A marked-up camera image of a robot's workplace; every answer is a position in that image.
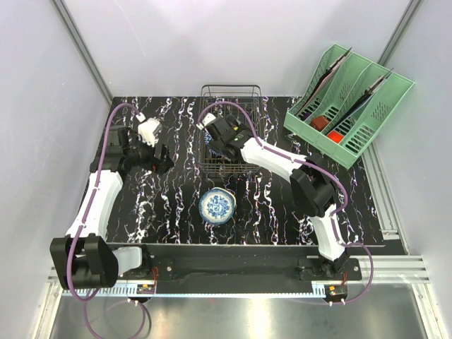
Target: black dish rack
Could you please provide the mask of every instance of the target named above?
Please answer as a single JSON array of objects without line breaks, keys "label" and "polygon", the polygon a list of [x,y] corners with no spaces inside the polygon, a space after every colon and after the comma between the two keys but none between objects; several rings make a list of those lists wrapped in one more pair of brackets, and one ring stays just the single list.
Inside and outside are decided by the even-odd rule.
[{"label": "black dish rack", "polygon": [[[263,102],[261,88],[257,85],[204,85],[201,88],[199,114],[214,102],[230,101],[239,104],[251,117],[254,128],[262,137]],[[225,116],[233,114],[242,123],[249,126],[245,117],[236,107],[228,104],[212,107],[208,112]],[[203,172],[209,174],[243,174],[255,172],[259,166],[240,161],[230,161],[213,153],[206,145],[207,131],[199,131],[196,138],[196,162]]]}]

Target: wire basket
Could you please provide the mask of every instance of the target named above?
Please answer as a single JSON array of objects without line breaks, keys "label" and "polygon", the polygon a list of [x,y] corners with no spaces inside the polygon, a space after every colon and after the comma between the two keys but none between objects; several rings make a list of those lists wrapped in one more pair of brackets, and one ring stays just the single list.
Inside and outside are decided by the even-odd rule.
[{"label": "wire basket", "polygon": [[[201,88],[201,104],[199,114],[214,102],[230,101],[239,104],[250,116],[258,136],[262,137],[263,102],[261,88],[257,85],[204,85]],[[241,123],[249,126],[244,115],[231,105],[218,105],[208,112],[226,117],[232,114]],[[240,161],[230,161],[211,151],[207,143],[210,135],[207,131],[199,131],[196,138],[196,162],[203,172],[209,174],[242,174],[255,172],[259,166]]]}]

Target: gray floor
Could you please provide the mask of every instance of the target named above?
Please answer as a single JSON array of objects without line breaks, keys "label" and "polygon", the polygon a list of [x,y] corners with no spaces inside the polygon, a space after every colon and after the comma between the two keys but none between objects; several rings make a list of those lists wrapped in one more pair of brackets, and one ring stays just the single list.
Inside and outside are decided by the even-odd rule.
[{"label": "gray floor", "polygon": [[[89,318],[118,302],[98,297]],[[413,294],[404,285],[374,285],[358,302],[344,307],[314,307],[286,299],[154,298],[145,304],[152,318],[139,338],[426,338]],[[123,304],[93,322],[104,338],[129,338],[141,311]],[[92,338],[83,325],[83,306],[61,299],[51,338]]]}]

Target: wall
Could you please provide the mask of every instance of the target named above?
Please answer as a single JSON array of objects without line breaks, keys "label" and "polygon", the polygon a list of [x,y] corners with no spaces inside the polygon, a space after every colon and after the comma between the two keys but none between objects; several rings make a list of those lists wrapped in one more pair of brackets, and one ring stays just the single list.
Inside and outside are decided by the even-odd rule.
[{"label": "wall", "polygon": [[0,337],[24,339],[108,106],[50,1],[2,1],[0,36]]},{"label": "wall", "polygon": [[301,95],[337,42],[373,60],[408,0],[65,0],[115,96],[255,83]]},{"label": "wall", "polygon": [[425,1],[389,67],[417,82],[376,144],[413,254],[452,335],[452,2]]}]

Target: marble pattern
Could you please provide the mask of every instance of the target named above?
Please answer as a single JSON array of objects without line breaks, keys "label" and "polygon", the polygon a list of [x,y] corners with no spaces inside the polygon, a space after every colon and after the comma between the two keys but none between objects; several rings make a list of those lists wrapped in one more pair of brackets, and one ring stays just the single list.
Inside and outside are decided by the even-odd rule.
[{"label": "marble pattern", "polygon": [[[264,139],[294,153],[316,149],[283,128],[286,111],[294,97],[263,99]],[[175,166],[157,176],[133,169],[126,178],[109,219],[108,242],[175,244],[315,244],[309,217],[297,212],[290,184],[261,169],[253,174],[206,178],[195,160],[194,121],[198,97],[124,97],[114,106],[129,102],[147,117],[159,119],[159,142],[169,146]],[[131,110],[123,109],[114,124],[137,128]],[[338,176],[349,193],[349,205],[338,215],[344,239],[382,245],[376,209],[364,165],[358,160],[348,171],[327,158],[328,169]],[[199,215],[200,197],[213,187],[235,195],[237,207],[224,225],[213,226]]]}]

